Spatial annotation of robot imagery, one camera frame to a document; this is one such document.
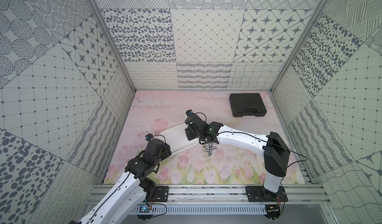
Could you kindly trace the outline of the white plastic storage box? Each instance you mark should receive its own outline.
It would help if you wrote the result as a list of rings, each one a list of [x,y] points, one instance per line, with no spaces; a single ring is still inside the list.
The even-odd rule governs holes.
[[[181,124],[160,133],[166,138],[166,143],[170,146],[172,155],[177,155],[199,144],[197,139],[188,140],[185,132],[186,128],[186,124]]]

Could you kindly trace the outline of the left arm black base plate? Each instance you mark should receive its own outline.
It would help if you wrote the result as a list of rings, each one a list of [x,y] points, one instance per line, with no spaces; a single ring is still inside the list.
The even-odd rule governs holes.
[[[150,188],[146,193],[146,202],[149,203],[165,203],[168,201],[169,186],[155,186]]]

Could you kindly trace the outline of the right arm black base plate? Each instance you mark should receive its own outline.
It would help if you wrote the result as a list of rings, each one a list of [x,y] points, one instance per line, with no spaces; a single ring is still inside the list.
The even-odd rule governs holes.
[[[245,192],[249,202],[287,202],[288,198],[283,186],[273,193],[263,186],[246,186]]]

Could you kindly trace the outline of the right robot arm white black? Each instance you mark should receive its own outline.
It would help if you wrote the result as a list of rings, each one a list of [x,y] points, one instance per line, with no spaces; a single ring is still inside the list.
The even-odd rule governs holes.
[[[289,149],[278,133],[258,135],[239,131],[219,122],[207,123],[192,110],[186,112],[186,117],[185,133],[189,141],[198,139],[208,155],[212,155],[213,150],[217,149],[217,144],[232,145],[259,155],[264,159],[267,172],[263,188],[275,194],[279,191],[287,169],[291,166],[290,154],[297,152]]]

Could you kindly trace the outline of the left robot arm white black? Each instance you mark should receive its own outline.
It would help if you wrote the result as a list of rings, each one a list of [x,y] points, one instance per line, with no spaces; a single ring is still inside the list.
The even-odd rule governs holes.
[[[172,155],[166,139],[146,135],[147,146],[125,167],[125,172],[101,201],[72,224],[120,224],[139,204],[153,199],[155,182],[148,178],[158,172],[160,162]]]

